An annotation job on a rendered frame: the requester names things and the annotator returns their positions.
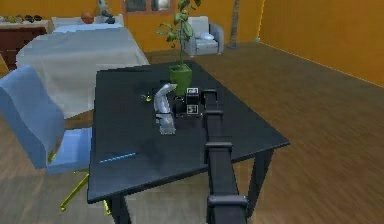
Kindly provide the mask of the house plant green pot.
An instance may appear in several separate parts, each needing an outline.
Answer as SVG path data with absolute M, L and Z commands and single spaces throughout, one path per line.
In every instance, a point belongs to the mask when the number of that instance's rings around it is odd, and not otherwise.
M 176 44 L 180 45 L 178 61 L 169 67 L 170 81 L 177 85 L 174 89 L 176 96 L 184 95 L 192 81 L 192 69 L 183 60 L 183 45 L 193 36 L 193 28 L 188 23 L 190 11 L 196 10 L 200 5 L 201 0 L 180 0 L 173 23 L 162 22 L 161 30 L 155 30 L 156 34 L 166 37 L 172 48 L 175 48 Z

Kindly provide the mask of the bed with grey cover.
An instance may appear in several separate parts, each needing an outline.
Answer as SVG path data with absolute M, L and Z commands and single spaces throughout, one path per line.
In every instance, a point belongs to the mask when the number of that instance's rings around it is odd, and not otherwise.
M 18 67 L 34 68 L 66 118 L 94 108 L 98 71 L 147 63 L 125 27 L 40 35 L 16 56 Z

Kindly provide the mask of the blue chair yellow legs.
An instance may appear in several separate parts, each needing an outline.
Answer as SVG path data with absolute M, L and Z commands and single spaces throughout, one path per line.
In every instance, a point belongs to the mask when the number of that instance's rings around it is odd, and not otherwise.
M 88 183 L 92 129 L 67 130 L 62 110 L 49 97 L 33 67 L 25 65 L 0 78 L 0 113 L 36 169 L 49 174 L 83 172 L 85 177 L 60 204 Z

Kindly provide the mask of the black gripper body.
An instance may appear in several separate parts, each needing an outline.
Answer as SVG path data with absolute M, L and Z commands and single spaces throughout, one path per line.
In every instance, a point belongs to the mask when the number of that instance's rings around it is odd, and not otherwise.
M 173 111 L 176 117 L 182 117 L 186 113 L 185 100 L 183 96 L 174 97 Z

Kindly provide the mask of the brown framed wall picture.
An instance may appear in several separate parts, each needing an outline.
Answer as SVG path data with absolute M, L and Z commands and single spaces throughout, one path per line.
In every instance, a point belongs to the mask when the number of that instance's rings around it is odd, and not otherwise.
M 121 0 L 126 14 L 163 15 L 174 11 L 176 0 Z

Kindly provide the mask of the white bed pillow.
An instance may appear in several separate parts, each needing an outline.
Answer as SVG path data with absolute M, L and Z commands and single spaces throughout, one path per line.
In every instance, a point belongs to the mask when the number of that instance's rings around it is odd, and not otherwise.
M 118 15 L 114 16 L 114 19 L 115 19 L 115 22 L 117 24 L 124 26 L 124 18 L 123 18 L 122 14 L 118 14 Z M 68 26 L 68 25 L 83 24 L 83 20 L 80 17 L 52 17 L 51 20 L 52 20 L 52 23 L 54 25 L 54 28 L 59 28 L 61 26 Z M 95 16 L 94 17 L 94 24 L 105 23 L 106 20 L 107 20 L 106 17 Z

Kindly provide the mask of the dark brown dresser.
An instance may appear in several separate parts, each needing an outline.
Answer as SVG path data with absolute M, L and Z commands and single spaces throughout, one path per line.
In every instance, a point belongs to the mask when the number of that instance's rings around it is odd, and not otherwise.
M 49 20 L 30 23 L 0 23 L 0 55 L 9 70 L 16 68 L 17 53 L 39 35 L 51 33 Z

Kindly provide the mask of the black table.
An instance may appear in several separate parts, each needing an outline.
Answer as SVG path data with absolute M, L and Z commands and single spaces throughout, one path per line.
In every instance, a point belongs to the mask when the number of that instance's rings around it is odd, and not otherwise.
M 191 62 L 192 84 L 200 91 L 213 89 L 223 95 L 224 131 L 231 137 L 232 167 L 238 191 L 248 200 L 246 217 L 256 205 L 275 149 L 289 141 L 237 98 L 196 62 Z M 87 199 L 106 201 L 115 224 L 132 224 L 126 196 L 167 184 L 161 182 L 148 155 L 154 96 L 169 81 L 165 63 L 102 70 L 96 76 L 90 179 Z M 108 163 L 100 160 L 135 152 Z

